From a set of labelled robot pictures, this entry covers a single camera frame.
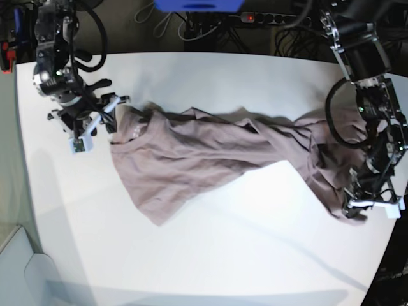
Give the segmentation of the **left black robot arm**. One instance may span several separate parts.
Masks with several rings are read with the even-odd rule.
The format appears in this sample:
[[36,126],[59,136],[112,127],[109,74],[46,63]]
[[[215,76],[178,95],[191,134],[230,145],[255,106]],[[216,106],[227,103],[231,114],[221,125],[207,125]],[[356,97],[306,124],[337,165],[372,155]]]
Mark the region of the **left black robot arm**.
[[[342,213],[354,219],[372,207],[382,207],[390,219],[405,210],[403,196],[396,194],[391,177],[407,152],[407,120],[401,111],[393,82],[386,74],[389,57],[377,34],[377,22],[393,1],[323,1],[321,23],[331,39],[331,50],[344,77],[330,90],[325,102],[329,129],[336,141],[367,156],[359,168],[351,168],[351,183]],[[368,136],[347,142],[335,128],[331,112],[334,95],[346,83],[356,88],[358,112],[366,122]]]

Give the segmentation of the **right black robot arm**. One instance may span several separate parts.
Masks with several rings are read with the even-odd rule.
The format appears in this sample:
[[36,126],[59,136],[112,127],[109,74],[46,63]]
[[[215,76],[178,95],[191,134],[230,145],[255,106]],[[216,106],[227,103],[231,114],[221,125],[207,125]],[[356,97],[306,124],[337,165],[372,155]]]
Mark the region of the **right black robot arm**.
[[[101,58],[94,66],[88,64],[92,54],[75,45],[80,28],[78,9],[89,14],[101,36]],[[104,125],[108,133],[115,133],[118,126],[115,111],[108,109],[115,93],[101,97],[94,93],[97,89],[111,86],[112,81],[102,78],[88,85],[79,75],[81,71],[92,73],[100,70],[107,58],[106,29],[89,2],[43,1],[38,8],[34,35],[37,41],[34,86],[40,95],[59,105],[58,109],[48,113],[47,119],[58,122],[63,131],[76,140],[86,130],[91,136],[97,134],[97,129],[91,127],[94,119]]]

